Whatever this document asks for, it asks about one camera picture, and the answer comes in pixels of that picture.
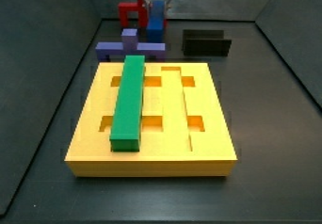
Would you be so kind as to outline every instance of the green block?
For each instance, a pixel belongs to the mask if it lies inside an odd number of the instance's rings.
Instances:
[[[127,56],[109,140],[113,152],[139,152],[144,56]]]

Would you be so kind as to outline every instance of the toy block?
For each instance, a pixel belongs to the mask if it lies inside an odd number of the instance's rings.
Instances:
[[[153,1],[145,28],[148,42],[161,42],[164,23],[164,2]]]
[[[164,16],[164,1],[152,1],[152,7],[149,11],[149,18],[151,17],[163,17]]]
[[[143,0],[137,0],[136,3],[121,2],[117,4],[117,16],[121,27],[128,27],[127,13],[136,11],[139,14],[139,27],[147,26],[147,9],[143,6]]]
[[[99,42],[96,45],[96,59],[97,61],[109,61],[109,56],[123,55],[121,42]]]
[[[139,152],[111,151],[123,66],[97,66],[65,156],[75,176],[227,176],[236,155],[206,63],[144,64]]]
[[[136,52],[137,50],[137,29],[123,29],[121,32],[121,43],[123,43],[123,49],[127,53],[127,55],[131,54],[131,52]]]
[[[231,40],[223,30],[184,30],[183,54],[186,56],[227,56]]]
[[[145,56],[155,56],[159,61],[164,61],[165,44],[140,42],[137,44],[137,53]]]
[[[144,55],[155,56],[157,61],[164,61],[164,43],[139,42],[137,29],[123,29],[121,42],[99,42],[96,45],[97,61],[109,61],[109,56]]]
[[[109,135],[113,152],[139,151],[143,76],[144,56],[127,56]]]

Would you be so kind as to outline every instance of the gray wall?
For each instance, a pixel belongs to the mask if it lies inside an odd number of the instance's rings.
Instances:
[[[97,24],[89,0],[0,0],[0,215]]]
[[[271,0],[256,24],[322,106],[322,0]]]
[[[101,18],[117,18],[117,3],[135,0],[92,0]],[[169,19],[255,21],[268,0],[172,0]]]

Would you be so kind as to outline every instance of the wooden puzzle board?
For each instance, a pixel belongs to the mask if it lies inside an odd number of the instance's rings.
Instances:
[[[65,162],[75,176],[226,176],[236,155],[206,63],[145,63],[139,152],[111,152],[123,63],[100,63]]]

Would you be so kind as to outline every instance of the rectangular slot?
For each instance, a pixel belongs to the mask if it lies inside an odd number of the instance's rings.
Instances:
[[[187,126],[190,132],[204,132],[204,121],[202,116],[187,116]]]
[[[111,126],[113,122],[113,116],[103,116],[100,125],[99,125],[99,132],[111,132]]]
[[[184,87],[196,87],[192,76],[182,76],[182,82]]]
[[[113,76],[111,81],[111,87],[119,87],[120,84],[120,76]]]
[[[160,76],[145,76],[144,77],[144,86],[145,87],[160,87],[161,86],[161,77]]]
[[[141,131],[143,132],[161,132],[161,116],[141,116]]]
[[[171,66],[171,67],[160,67],[160,70],[161,71],[182,71],[182,67],[173,67],[173,66]]]

